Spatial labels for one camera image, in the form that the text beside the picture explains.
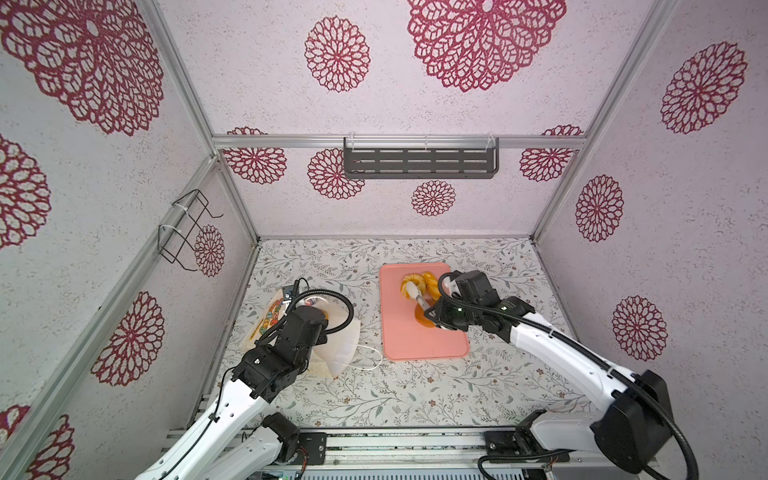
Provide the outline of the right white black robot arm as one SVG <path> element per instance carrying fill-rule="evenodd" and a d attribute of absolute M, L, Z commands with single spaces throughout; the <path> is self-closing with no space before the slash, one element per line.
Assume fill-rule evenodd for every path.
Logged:
<path fill-rule="evenodd" d="M 592 414 L 538 413 L 525 429 L 544 450 L 598 452 L 618 468 L 637 474 L 670 441 L 688 448 L 674 421 L 667 385 L 655 373 L 636 374 L 560 332 L 533 306 L 501 298 L 477 270 L 441 275 L 425 316 L 437 327 L 466 332 L 477 326 L 544 362 L 591 402 Z"/>

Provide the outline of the round fake bread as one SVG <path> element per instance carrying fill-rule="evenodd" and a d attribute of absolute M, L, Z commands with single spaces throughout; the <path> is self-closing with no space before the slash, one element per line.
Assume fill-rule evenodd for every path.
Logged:
<path fill-rule="evenodd" d="M 430 320 L 426 315 L 425 311 L 422 308 L 421 305 L 417 304 L 414 309 L 414 318 L 415 320 L 423 327 L 425 328 L 436 328 L 436 324 Z"/>

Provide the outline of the orange fake bread roll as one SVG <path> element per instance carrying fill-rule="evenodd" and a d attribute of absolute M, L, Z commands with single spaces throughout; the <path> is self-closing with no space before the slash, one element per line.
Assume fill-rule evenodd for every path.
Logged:
<path fill-rule="evenodd" d="M 426 281 L 420 274 L 407 274 L 401 281 L 400 291 L 411 300 L 423 298 L 426 291 Z"/>

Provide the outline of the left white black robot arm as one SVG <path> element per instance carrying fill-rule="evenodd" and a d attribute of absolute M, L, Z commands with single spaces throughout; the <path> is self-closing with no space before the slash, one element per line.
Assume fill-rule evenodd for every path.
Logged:
<path fill-rule="evenodd" d="M 292 385 L 309 365 L 313 347 L 328 325 L 325 314 L 301 306 L 283 317 L 274 343 L 244 354 L 222 381 L 214 403 L 140 479 L 201 479 L 235 433 Z"/>

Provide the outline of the yellow fluted fake cake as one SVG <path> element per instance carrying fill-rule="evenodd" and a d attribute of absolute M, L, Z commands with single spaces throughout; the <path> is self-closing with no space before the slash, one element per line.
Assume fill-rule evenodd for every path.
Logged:
<path fill-rule="evenodd" d="M 438 278 L 432 272 L 424 272 L 421 274 L 423 282 L 426 287 L 426 291 L 433 300 L 438 300 L 441 297 L 439 290 Z"/>

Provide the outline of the metal tongs with white tips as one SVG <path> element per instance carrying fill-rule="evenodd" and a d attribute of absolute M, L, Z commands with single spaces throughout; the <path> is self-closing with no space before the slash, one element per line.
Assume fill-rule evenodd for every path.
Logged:
<path fill-rule="evenodd" d="M 421 290 L 419 289 L 418 285 L 414 283 L 413 281 L 407 281 L 404 284 L 406 296 L 412 300 L 414 300 L 417 304 L 421 305 L 424 311 L 428 311 L 431 306 L 424 298 Z"/>

